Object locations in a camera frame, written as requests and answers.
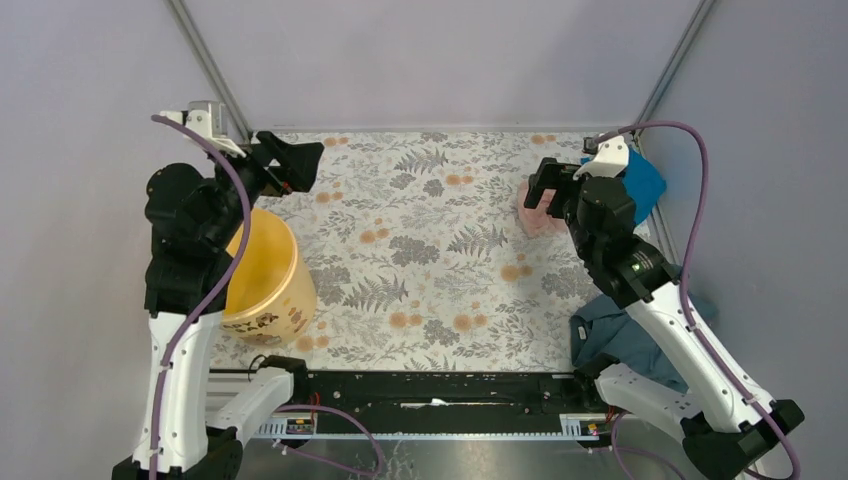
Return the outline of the pink plastic trash bag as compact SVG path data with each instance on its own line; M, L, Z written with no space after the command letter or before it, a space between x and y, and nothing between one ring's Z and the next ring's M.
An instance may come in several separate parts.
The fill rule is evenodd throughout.
M517 214L521 223L522 229L528 237L538 237L542 235L566 233L567 225L563 219L554 218L547 213L547 208L550 206L556 193L553 189L546 189L539 201L539 204L534 208L527 208L524 205L527 194L529 192L529 184L524 180L517 192Z

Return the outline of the yellow plastic trash bin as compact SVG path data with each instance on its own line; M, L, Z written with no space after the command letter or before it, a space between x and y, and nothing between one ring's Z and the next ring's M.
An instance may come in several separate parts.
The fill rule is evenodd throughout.
M275 214L253 209L221 328L256 347L281 346L307 330L316 307L316 287L294 233Z

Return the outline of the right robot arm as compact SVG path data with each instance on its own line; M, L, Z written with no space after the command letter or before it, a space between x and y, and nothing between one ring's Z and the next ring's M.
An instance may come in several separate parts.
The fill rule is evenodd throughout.
M734 479L804 420L792 400L776 400L732 358L690 300L682 277L635 235L636 205L620 178L544 158L528 179L526 208L554 193L548 214L564 220L593 283L647 332L688 386L681 394L609 355L593 359L573 386L575 402L597 412L628 411L681 443L708 479Z

